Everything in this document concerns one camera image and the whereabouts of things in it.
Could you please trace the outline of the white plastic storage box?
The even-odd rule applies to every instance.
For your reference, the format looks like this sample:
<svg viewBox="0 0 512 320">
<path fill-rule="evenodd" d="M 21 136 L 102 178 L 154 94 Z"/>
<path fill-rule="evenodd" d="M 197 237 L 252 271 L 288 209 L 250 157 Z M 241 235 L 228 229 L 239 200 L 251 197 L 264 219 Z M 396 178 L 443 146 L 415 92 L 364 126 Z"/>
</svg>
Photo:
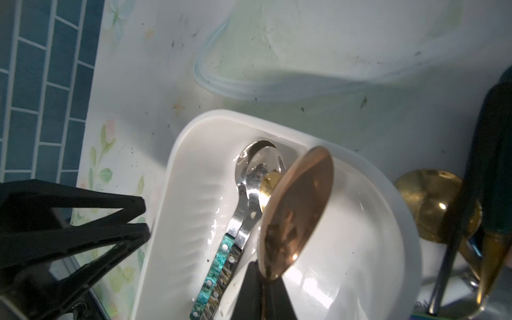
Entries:
<svg viewBox="0 0 512 320">
<path fill-rule="evenodd" d="M 349 149 L 226 110 L 196 117 L 173 146 L 132 318 L 189 318 L 237 206 L 235 160 L 259 139 L 274 142 L 286 165 L 320 145 L 333 157 L 325 213 L 283 276 L 297 317 L 408 318 L 421 286 L 421 248 L 392 182 Z"/>
</svg>

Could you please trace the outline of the rose gold spoon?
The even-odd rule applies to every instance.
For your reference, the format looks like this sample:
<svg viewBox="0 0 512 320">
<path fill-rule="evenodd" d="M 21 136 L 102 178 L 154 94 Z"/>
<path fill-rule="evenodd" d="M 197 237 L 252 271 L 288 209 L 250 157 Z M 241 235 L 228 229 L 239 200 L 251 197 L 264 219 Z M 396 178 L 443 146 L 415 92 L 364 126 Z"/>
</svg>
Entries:
<svg viewBox="0 0 512 320">
<path fill-rule="evenodd" d="M 298 158 L 277 183 L 265 207 L 257 246 L 259 271 L 273 281 L 297 260 L 329 202 L 333 157 L 317 146 Z"/>
</svg>

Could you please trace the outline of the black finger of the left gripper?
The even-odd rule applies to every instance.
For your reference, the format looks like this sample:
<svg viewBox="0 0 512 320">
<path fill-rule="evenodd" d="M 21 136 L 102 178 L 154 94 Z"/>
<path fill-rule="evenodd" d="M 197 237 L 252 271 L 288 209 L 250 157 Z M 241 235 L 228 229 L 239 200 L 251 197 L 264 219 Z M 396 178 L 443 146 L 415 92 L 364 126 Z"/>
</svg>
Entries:
<svg viewBox="0 0 512 320">
<path fill-rule="evenodd" d="M 142 197 L 1 184 L 1 318 L 105 319 L 91 288 L 150 238 Z"/>
</svg>

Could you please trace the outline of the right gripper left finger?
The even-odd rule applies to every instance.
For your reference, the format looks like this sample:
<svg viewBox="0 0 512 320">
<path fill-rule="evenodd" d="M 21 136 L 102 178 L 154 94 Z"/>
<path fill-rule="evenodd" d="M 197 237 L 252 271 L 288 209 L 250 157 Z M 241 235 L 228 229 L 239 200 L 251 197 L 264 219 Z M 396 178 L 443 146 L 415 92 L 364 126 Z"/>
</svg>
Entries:
<svg viewBox="0 0 512 320">
<path fill-rule="evenodd" d="M 262 316 L 262 276 L 258 261 L 249 263 L 231 320 L 260 320 Z"/>
</svg>

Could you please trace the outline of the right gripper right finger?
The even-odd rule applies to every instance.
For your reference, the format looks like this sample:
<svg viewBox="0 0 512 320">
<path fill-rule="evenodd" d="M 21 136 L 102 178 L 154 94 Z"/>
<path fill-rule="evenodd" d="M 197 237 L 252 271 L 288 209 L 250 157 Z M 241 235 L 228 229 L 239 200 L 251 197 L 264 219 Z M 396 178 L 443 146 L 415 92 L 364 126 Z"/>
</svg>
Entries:
<svg viewBox="0 0 512 320">
<path fill-rule="evenodd" d="M 265 318 L 268 320 L 297 320 L 281 277 L 265 282 Z"/>
</svg>

